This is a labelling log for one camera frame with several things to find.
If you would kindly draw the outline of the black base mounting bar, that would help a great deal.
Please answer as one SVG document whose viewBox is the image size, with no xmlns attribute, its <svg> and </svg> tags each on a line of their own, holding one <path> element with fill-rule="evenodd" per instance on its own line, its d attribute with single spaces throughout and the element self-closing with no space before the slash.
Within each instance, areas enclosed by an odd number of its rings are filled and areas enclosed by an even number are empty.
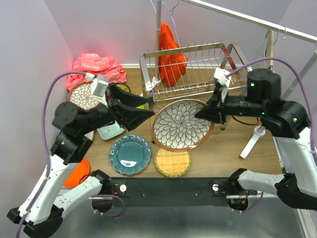
<svg viewBox="0 0 317 238">
<path fill-rule="evenodd" d="M 112 178 L 100 194 L 122 198 L 126 207 L 227 206 L 227 196 L 244 195 L 229 178 Z"/>
</svg>

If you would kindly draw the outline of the orange plate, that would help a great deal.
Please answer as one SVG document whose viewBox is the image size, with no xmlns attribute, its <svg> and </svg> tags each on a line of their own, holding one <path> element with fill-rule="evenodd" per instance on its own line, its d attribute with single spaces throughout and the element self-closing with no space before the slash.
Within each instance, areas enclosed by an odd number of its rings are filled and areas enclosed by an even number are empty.
<svg viewBox="0 0 317 238">
<path fill-rule="evenodd" d="M 90 174 L 90 164 L 85 158 L 71 172 L 64 183 L 66 188 L 74 188 L 81 184 Z"/>
</svg>

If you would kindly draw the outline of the woven bamboo tray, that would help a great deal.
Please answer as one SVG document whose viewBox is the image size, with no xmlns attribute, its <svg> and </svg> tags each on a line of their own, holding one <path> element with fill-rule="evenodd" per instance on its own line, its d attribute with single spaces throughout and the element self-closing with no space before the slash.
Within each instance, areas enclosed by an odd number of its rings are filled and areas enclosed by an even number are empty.
<svg viewBox="0 0 317 238">
<path fill-rule="evenodd" d="M 191 166 L 191 155 L 189 152 L 171 152 L 162 148 L 155 154 L 155 165 L 157 170 L 169 178 L 178 178 L 187 173 Z"/>
</svg>

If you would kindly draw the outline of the small floral brown-rim plate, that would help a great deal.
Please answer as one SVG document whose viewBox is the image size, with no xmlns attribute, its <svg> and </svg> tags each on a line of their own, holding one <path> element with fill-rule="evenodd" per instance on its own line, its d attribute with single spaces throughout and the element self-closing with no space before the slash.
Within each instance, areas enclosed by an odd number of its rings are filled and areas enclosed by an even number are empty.
<svg viewBox="0 0 317 238">
<path fill-rule="evenodd" d="M 68 94 L 68 101 L 84 110 L 95 108 L 100 102 L 91 95 L 91 82 L 80 83 Z"/>
</svg>

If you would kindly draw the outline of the pale blue rectangular dish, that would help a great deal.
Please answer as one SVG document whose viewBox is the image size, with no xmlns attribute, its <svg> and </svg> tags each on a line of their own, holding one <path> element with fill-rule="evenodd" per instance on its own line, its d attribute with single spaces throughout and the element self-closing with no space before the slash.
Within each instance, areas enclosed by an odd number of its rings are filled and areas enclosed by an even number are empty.
<svg viewBox="0 0 317 238">
<path fill-rule="evenodd" d="M 112 124 L 100 127 L 97 129 L 102 140 L 109 140 L 121 135 L 125 129 L 121 127 L 116 121 Z"/>
</svg>

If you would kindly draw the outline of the yellow patterned dark plate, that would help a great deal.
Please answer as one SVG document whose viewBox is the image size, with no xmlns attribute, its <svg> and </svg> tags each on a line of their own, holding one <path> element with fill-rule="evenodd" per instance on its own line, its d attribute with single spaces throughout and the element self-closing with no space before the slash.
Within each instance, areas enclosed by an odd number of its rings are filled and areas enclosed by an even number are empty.
<svg viewBox="0 0 317 238">
<path fill-rule="evenodd" d="M 127 92 L 127 93 L 131 92 L 130 87 L 125 83 L 117 83 L 116 85 L 118 86 L 118 88 L 120 88 L 124 92 Z"/>
</svg>

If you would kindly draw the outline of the grey hanging towel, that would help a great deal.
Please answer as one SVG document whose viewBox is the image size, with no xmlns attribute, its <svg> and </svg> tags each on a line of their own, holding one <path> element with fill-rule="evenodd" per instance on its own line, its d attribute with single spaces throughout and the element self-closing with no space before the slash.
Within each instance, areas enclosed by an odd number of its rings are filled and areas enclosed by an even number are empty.
<svg viewBox="0 0 317 238">
<path fill-rule="evenodd" d="M 260 48 L 257 51 L 258 59 L 266 57 L 266 49 L 267 49 L 267 38 L 264 39 L 263 43 L 261 44 Z"/>
</svg>

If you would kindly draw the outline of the large floral brown-rim plate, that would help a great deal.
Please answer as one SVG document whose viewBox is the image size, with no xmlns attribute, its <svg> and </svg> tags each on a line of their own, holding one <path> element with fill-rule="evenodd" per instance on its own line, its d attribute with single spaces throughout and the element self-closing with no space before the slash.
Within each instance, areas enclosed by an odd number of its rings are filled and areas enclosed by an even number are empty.
<svg viewBox="0 0 317 238">
<path fill-rule="evenodd" d="M 160 148 L 183 152 L 202 145 L 213 133 L 215 124 L 195 117 L 205 107 L 195 99 L 184 99 L 165 106 L 152 124 L 152 140 Z"/>
</svg>

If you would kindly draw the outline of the wooden clip hanger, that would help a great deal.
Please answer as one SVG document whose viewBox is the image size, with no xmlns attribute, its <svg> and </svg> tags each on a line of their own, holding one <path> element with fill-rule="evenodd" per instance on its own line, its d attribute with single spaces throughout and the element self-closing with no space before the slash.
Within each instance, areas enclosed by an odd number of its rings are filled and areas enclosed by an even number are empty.
<svg viewBox="0 0 317 238">
<path fill-rule="evenodd" d="M 273 30 L 267 30 L 265 34 L 265 42 L 266 42 L 266 47 L 265 47 L 265 52 L 264 55 L 265 57 L 273 57 L 274 56 L 274 45 L 277 42 L 278 39 L 278 31 L 273 31 Z M 265 61 L 266 67 L 270 69 L 272 72 L 274 72 L 273 69 L 273 60 L 266 60 Z"/>
</svg>

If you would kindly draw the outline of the steel two-tier dish rack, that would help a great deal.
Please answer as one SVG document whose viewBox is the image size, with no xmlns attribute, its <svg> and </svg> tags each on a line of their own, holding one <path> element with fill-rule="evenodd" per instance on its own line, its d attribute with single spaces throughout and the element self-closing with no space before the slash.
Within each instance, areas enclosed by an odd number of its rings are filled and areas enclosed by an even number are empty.
<svg viewBox="0 0 317 238">
<path fill-rule="evenodd" d="M 185 57 L 185 63 L 168 61 L 164 65 L 159 65 L 159 58 L 178 54 Z M 234 49 L 233 44 L 226 46 L 223 43 L 147 52 L 139 58 L 143 96 L 149 99 L 146 108 L 158 114 L 161 109 L 174 101 L 197 99 L 206 102 L 214 90 L 210 79 L 216 68 L 233 71 L 243 65 L 244 60 L 243 56 Z M 180 73 L 182 65 L 186 65 L 186 73 L 180 76 L 174 86 L 165 85 L 164 82 L 154 85 L 154 81 L 160 80 L 168 68 L 175 66 Z"/>
</svg>

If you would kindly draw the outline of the pink plastic bag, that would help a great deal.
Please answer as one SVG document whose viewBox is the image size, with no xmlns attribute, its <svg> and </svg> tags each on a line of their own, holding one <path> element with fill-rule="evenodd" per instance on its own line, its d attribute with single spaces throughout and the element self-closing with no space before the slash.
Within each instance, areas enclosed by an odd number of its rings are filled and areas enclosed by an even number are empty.
<svg viewBox="0 0 317 238">
<path fill-rule="evenodd" d="M 96 53 L 81 54 L 72 64 L 72 71 L 101 74 L 109 83 L 126 83 L 126 71 L 122 65 L 109 57 L 101 57 Z"/>
</svg>

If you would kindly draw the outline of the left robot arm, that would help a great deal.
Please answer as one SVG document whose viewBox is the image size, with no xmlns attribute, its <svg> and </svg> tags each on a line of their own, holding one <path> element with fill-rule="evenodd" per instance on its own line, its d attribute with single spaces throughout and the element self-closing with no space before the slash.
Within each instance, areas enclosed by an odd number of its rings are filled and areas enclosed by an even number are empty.
<svg viewBox="0 0 317 238">
<path fill-rule="evenodd" d="M 114 83 L 98 90 L 97 98 L 100 103 L 88 111 L 72 102 L 61 103 L 55 111 L 53 125 L 60 132 L 49 151 L 48 164 L 27 200 L 7 214 L 31 238 L 51 237 L 81 203 L 109 192 L 109 176 L 96 170 L 80 185 L 60 194 L 66 179 L 92 145 L 87 134 L 113 122 L 131 131 L 154 115 L 153 111 L 141 109 L 148 98 L 127 93 Z"/>
</svg>

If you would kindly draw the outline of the white ringed grey plate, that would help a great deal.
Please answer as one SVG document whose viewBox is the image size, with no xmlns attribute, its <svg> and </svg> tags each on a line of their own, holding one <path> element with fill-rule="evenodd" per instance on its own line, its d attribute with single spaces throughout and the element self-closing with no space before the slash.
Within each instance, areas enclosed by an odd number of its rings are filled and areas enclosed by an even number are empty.
<svg viewBox="0 0 317 238">
<path fill-rule="evenodd" d="M 94 134 L 95 132 L 94 131 L 91 131 L 91 132 L 88 132 L 85 134 L 85 136 L 90 139 L 90 140 L 94 140 Z"/>
</svg>

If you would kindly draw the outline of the white clothes rack frame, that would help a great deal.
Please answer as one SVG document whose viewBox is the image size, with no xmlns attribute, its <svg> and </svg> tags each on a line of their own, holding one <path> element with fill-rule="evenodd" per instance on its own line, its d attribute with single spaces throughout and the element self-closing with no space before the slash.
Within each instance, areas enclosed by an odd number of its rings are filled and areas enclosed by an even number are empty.
<svg viewBox="0 0 317 238">
<path fill-rule="evenodd" d="M 306 42 L 311 42 L 311 43 L 317 43 L 317 37 L 291 29 L 291 28 L 287 28 L 286 26 L 283 25 L 279 25 L 279 24 L 275 24 L 266 20 L 262 20 L 253 16 L 249 16 L 237 11 L 233 11 L 233 10 L 229 10 L 226 9 L 224 7 L 220 7 L 211 3 L 207 3 L 204 2 L 202 0 L 183 0 L 184 2 L 196 5 L 196 6 L 200 6 L 206 9 L 209 9 L 211 11 L 214 12 L 218 12 L 220 14 L 229 16 L 229 17 L 233 17 L 236 19 L 240 19 L 242 21 L 245 22 L 250 22 L 253 23 L 255 25 L 264 27 L 265 29 L 267 29 L 267 36 L 266 38 L 272 33 L 271 32 L 276 32 L 276 39 L 275 39 L 275 43 L 277 41 L 278 38 L 278 33 L 279 32 L 283 32 L 284 33 L 284 38 L 286 38 L 286 36 L 291 36 L 300 40 L 304 40 Z M 174 9 L 179 5 L 179 0 L 177 2 L 177 4 L 169 9 L 167 7 L 167 5 L 162 2 L 161 0 L 157 0 L 157 6 L 155 7 L 153 0 L 151 0 L 152 6 L 155 10 L 156 13 L 156 50 L 155 50 L 155 76 L 153 79 L 148 79 L 148 77 L 146 78 L 142 72 L 142 80 L 144 83 L 144 89 L 143 89 L 143 96 L 148 96 L 150 98 L 150 103 L 149 103 L 149 108 L 153 109 L 154 106 L 154 100 L 153 100 L 153 93 L 154 93 L 154 89 L 157 85 L 161 85 L 161 78 L 159 76 L 159 71 L 158 71 L 158 61 L 159 61 L 159 55 L 157 54 L 159 52 L 159 35 L 161 33 L 161 27 L 160 27 L 160 23 L 161 23 L 161 5 L 163 4 L 165 6 L 165 8 L 167 9 L 168 12 L 171 13 L 171 19 L 172 19 L 172 23 L 174 25 L 175 28 L 175 34 L 176 34 L 176 40 L 178 43 L 179 42 L 179 38 L 178 38 L 178 33 L 177 33 L 177 29 L 176 29 L 176 25 L 175 25 L 175 21 L 173 18 L 173 12 Z M 232 48 L 235 49 L 236 54 L 238 56 L 244 56 L 242 53 L 238 53 L 238 50 L 240 48 L 238 48 L 238 46 L 232 45 L 232 46 L 228 46 L 228 52 L 230 54 Z M 299 76 L 301 77 L 301 79 L 304 79 L 304 77 L 307 75 L 307 73 L 311 70 L 311 68 L 313 67 L 313 65 L 317 62 L 317 52 L 315 52 L 312 57 L 307 61 L 307 63 L 304 65 L 304 67 L 302 68 L 302 70 L 299 73 Z M 303 84 L 302 82 L 300 82 L 300 80 L 298 80 L 297 78 L 294 79 L 294 81 L 292 82 L 292 84 L 289 86 L 289 88 L 285 91 L 285 93 L 283 94 L 283 98 L 286 99 L 287 97 L 289 97 L 291 95 L 291 93 L 293 93 L 294 89 L 297 87 L 297 85 L 300 85 L 302 92 L 304 95 L 306 95 L 304 93 L 304 89 L 303 89 Z M 247 143 L 247 145 L 245 146 L 245 148 L 243 149 L 243 151 L 240 154 L 240 157 L 243 159 L 246 159 L 247 156 L 249 155 L 249 153 L 251 152 L 251 150 L 253 149 L 253 147 L 255 146 L 256 142 L 262 138 L 265 135 L 265 127 L 262 125 L 256 126 L 253 130 L 253 135 L 251 137 L 251 139 L 249 140 L 249 142 Z"/>
</svg>

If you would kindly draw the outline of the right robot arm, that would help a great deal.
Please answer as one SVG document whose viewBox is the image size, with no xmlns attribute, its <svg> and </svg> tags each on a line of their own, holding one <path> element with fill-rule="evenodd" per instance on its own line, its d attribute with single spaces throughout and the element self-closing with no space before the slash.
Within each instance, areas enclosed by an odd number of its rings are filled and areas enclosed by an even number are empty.
<svg viewBox="0 0 317 238">
<path fill-rule="evenodd" d="M 196 118 L 219 124 L 225 123 L 228 116 L 259 118 L 284 147 L 293 172 L 270 175 L 238 169 L 229 177 L 229 191 L 239 194 L 243 190 L 259 190 L 276 195 L 291 208 L 315 210 L 317 166 L 310 141 L 313 125 L 305 108 L 281 98 L 281 78 L 267 68 L 248 72 L 245 96 L 229 95 L 230 81 L 227 70 L 217 68 L 214 71 L 211 77 L 211 83 L 215 85 L 213 95 L 196 113 Z"/>
</svg>

